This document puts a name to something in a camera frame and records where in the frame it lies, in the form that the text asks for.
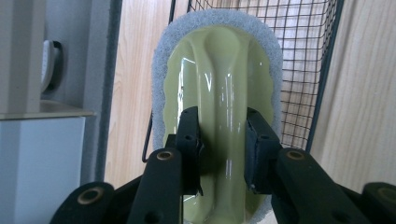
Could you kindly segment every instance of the wire basket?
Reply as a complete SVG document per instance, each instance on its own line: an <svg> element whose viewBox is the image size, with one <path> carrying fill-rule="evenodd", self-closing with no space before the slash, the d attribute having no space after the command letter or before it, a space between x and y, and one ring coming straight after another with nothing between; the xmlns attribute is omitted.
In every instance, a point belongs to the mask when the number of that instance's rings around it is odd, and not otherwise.
<svg viewBox="0 0 396 224"><path fill-rule="evenodd" d="M309 151L342 5L342 0L190 0L188 11L240 10L274 31L284 60L281 142Z"/></svg>

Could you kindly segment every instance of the metal mesh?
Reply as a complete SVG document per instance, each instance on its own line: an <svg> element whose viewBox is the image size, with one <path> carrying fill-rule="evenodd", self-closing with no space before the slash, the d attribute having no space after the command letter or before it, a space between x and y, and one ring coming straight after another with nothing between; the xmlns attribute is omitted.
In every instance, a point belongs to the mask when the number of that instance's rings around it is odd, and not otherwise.
<svg viewBox="0 0 396 224"><path fill-rule="evenodd" d="M307 148L333 34L337 0L192 0L189 10L229 8L260 18L283 50L282 135L284 147Z"/></svg>

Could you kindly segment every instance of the light wood surface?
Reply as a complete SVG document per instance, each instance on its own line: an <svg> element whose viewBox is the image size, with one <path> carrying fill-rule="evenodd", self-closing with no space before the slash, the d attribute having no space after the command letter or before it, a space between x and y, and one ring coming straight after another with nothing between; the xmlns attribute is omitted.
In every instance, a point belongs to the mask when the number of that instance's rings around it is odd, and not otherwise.
<svg viewBox="0 0 396 224"><path fill-rule="evenodd" d="M312 154L338 183L396 185L396 1L345 1Z"/></svg>
<svg viewBox="0 0 396 224"><path fill-rule="evenodd" d="M176 15L185 2L177 1ZM335 181L396 184L396 1L345 1L312 153ZM141 175L150 64L170 1L124 0L106 161L116 188Z"/></svg>

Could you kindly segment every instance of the light blue panel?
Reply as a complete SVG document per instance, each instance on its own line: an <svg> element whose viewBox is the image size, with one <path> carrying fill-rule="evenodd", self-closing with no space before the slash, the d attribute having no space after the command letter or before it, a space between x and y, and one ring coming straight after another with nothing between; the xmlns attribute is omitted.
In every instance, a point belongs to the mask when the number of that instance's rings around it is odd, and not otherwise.
<svg viewBox="0 0 396 224"><path fill-rule="evenodd" d="M0 223L49 223L79 186L85 118L0 122Z"/></svg>

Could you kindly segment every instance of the sponge brush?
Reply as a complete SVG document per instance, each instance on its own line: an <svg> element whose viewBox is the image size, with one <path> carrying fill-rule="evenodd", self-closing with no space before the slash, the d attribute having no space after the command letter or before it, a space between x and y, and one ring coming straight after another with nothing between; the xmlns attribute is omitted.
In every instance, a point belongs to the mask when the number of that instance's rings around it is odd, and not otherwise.
<svg viewBox="0 0 396 224"><path fill-rule="evenodd" d="M274 32L256 17L244 12L229 9L208 9L190 12L173 21L164 31L158 47L155 49L152 63L152 113L153 113L153 146L163 147L165 126L163 108L165 95L163 82L167 73L167 62L177 43L189 32L209 25L229 25L239 28L251 35L260 43L270 61L270 76L274 82L272 106L274 109L273 130L280 135L282 85L282 51Z"/></svg>

